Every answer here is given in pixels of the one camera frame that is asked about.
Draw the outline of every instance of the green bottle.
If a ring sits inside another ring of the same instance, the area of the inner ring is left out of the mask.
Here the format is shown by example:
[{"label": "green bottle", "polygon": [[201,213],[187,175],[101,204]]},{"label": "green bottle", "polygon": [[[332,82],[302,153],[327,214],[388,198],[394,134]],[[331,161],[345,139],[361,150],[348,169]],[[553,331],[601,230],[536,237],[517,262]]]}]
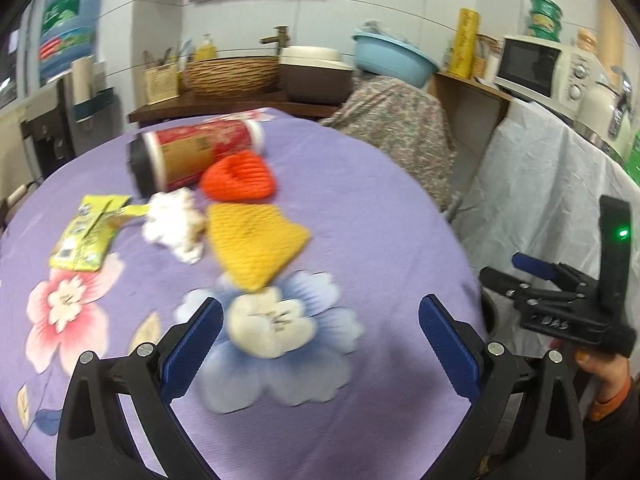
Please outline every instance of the green bottle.
[{"label": "green bottle", "polygon": [[640,186],[640,131],[636,133],[634,145],[631,148],[629,161],[625,166],[625,171],[633,181]]}]

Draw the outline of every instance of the electric kettle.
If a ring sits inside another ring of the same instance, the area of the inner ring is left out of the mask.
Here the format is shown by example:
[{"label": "electric kettle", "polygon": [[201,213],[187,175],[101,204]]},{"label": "electric kettle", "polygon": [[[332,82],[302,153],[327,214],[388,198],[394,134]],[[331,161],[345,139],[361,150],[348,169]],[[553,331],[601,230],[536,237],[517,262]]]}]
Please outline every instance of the electric kettle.
[{"label": "electric kettle", "polygon": [[611,70],[621,76],[622,88],[616,91],[608,83],[595,82],[582,99],[574,130],[624,165],[635,138],[631,128],[633,88],[624,70],[618,66]]}]

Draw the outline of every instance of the blue plastic basin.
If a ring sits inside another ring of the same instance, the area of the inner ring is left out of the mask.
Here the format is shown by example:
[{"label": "blue plastic basin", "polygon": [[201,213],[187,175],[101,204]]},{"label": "blue plastic basin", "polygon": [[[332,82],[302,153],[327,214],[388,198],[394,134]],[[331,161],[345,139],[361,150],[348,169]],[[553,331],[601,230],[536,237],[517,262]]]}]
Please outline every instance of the blue plastic basin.
[{"label": "blue plastic basin", "polygon": [[412,45],[370,32],[358,32],[353,39],[355,65],[364,72],[388,75],[422,88],[438,71],[436,63]]}]

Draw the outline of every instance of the metal screw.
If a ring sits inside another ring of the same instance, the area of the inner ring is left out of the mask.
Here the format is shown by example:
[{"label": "metal screw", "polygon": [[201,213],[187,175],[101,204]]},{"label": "metal screw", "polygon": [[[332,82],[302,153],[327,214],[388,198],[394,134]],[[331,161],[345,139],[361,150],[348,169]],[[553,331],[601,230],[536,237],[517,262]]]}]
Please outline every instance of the metal screw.
[{"label": "metal screw", "polygon": [[551,359],[555,363],[562,362],[562,354],[558,350],[552,350],[549,352],[549,359]]},{"label": "metal screw", "polygon": [[140,357],[146,357],[153,351],[154,346],[151,343],[142,343],[142,345],[140,345],[136,350],[136,354],[138,354]]},{"label": "metal screw", "polygon": [[80,354],[80,362],[83,365],[87,364],[93,358],[94,358],[94,353],[93,352],[89,352],[88,350],[86,352],[82,352]]},{"label": "metal screw", "polygon": [[502,346],[500,343],[489,343],[486,346],[486,349],[489,351],[489,353],[493,354],[493,355],[502,355],[504,354],[504,346]]}]

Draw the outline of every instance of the white microwave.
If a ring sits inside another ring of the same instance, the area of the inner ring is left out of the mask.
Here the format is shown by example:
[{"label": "white microwave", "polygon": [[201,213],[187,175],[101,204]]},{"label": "white microwave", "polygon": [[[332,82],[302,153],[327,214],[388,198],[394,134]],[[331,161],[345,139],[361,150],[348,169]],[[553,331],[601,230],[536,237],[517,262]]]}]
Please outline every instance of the white microwave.
[{"label": "white microwave", "polygon": [[573,121],[587,88],[608,82],[595,54],[530,36],[505,36],[495,84]]}]

